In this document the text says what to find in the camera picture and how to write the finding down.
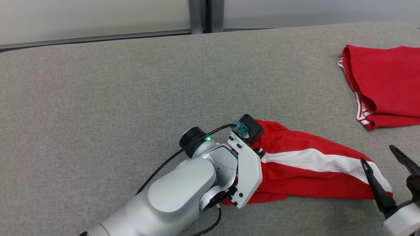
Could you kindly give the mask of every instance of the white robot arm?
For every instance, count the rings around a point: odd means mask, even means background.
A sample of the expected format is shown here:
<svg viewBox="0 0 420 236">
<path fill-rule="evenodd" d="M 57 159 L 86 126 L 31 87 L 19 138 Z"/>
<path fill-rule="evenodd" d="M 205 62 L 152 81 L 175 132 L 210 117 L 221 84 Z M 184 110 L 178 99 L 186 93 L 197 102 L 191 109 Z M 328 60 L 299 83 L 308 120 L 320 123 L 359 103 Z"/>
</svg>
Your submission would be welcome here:
<svg viewBox="0 0 420 236">
<path fill-rule="evenodd" d="M 180 146 L 190 159 L 80 236 L 175 236 L 198 219 L 200 210 L 225 198 L 243 207 L 263 178 L 260 157 L 250 146 L 264 130 L 248 114 L 229 126 L 232 132 L 221 144 L 198 127 L 189 129 Z"/>
<path fill-rule="evenodd" d="M 407 188 L 412 193 L 412 199 L 396 205 L 395 200 L 388 196 L 373 175 L 373 170 L 365 159 L 361 159 L 370 188 L 380 212 L 385 216 L 382 224 L 385 236 L 420 236 L 420 167 L 396 146 L 389 149 L 410 172 L 407 178 Z"/>
</svg>

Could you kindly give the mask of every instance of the gray table surface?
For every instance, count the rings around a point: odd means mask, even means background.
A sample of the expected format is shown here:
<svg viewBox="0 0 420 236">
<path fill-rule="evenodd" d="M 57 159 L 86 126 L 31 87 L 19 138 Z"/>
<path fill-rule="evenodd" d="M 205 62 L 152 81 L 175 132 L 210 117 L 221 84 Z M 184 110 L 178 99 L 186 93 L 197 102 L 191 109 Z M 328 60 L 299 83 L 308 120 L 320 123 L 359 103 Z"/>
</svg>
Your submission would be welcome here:
<svg viewBox="0 0 420 236">
<path fill-rule="evenodd" d="M 365 153 L 395 200 L 407 200 L 408 172 L 388 145 L 420 162 L 420 126 L 368 131 L 356 120 L 354 93 L 337 66 L 347 44 L 420 47 L 420 31 L 373 22 L 0 53 L 0 235 L 86 230 L 133 197 L 187 128 L 209 131 L 245 113 Z M 376 236 L 383 222 L 372 200 L 288 197 L 222 210 L 209 236 Z M 184 235 L 217 214 L 201 214 Z"/>
</svg>

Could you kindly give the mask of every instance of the red garment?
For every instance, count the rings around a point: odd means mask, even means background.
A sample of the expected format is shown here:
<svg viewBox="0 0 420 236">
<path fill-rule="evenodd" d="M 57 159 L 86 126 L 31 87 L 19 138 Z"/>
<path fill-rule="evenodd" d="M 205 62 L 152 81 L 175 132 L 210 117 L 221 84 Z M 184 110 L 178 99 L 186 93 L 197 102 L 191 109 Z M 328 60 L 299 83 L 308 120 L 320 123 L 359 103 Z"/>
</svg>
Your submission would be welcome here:
<svg viewBox="0 0 420 236">
<path fill-rule="evenodd" d="M 261 148 L 262 183 L 248 203 L 317 198 L 374 199 L 360 159 L 364 157 L 381 186 L 392 189 L 366 155 L 327 139 L 260 121 L 265 133 L 252 148 Z"/>
<path fill-rule="evenodd" d="M 357 120 L 366 128 L 420 124 L 420 48 L 347 45 L 339 66 L 356 92 Z"/>
</svg>

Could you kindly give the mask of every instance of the white stripe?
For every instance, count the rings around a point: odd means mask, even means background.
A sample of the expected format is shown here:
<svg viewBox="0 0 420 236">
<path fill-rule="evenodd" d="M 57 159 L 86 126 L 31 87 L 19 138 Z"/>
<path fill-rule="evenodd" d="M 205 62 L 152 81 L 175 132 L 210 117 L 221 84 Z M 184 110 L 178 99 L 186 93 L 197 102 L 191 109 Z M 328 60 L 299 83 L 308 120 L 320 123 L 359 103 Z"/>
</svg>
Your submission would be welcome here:
<svg viewBox="0 0 420 236">
<path fill-rule="evenodd" d="M 266 153 L 261 159 L 262 162 L 276 162 L 279 164 L 296 167 L 317 172 L 338 172 L 349 174 L 365 184 L 368 184 L 365 172 L 359 159 L 345 157 L 341 155 L 325 155 L 322 152 L 308 148 L 300 151 Z M 392 188 L 382 176 L 375 163 L 368 161 L 373 170 L 373 175 L 381 184 L 383 189 L 392 192 Z"/>
<path fill-rule="evenodd" d="M 341 67 L 341 68 L 343 68 L 343 71 L 344 71 L 344 74 L 346 74 L 346 70 L 344 69 L 344 63 L 343 63 L 343 58 L 340 58 L 340 60 L 339 60 L 339 62 L 337 63 L 337 65 L 339 66 L 339 67 Z M 358 121 L 360 121 L 360 120 L 362 120 L 362 119 L 365 119 L 366 118 L 366 116 L 367 115 L 370 115 L 371 113 L 370 112 L 365 112 L 365 113 L 363 113 L 363 111 L 365 111 L 366 110 L 366 107 L 365 107 L 365 105 L 362 103 L 362 101 L 360 101 L 359 100 L 359 94 L 357 93 L 357 92 L 354 92 L 355 94 L 356 94 L 356 99 L 357 99 L 357 116 L 356 116 L 356 119 L 358 120 Z M 371 123 L 370 121 L 368 121 L 368 120 L 364 120 L 364 121 L 360 121 L 363 125 L 367 125 L 367 124 L 369 124 L 369 123 Z"/>
</svg>

